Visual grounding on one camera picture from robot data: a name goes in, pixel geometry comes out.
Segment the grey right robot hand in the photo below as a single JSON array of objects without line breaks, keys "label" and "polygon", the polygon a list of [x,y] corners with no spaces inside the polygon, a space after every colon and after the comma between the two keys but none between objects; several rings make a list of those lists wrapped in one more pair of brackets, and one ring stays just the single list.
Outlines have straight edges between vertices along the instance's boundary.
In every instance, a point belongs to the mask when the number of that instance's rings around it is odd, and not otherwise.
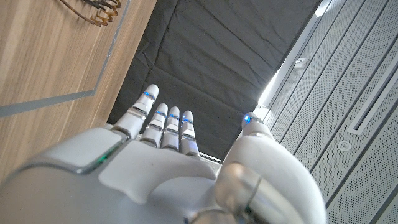
[{"label": "grey right robot hand", "polygon": [[109,129],[29,159],[1,184],[2,223],[326,223],[312,175],[254,113],[219,171],[193,115],[150,85]]}]

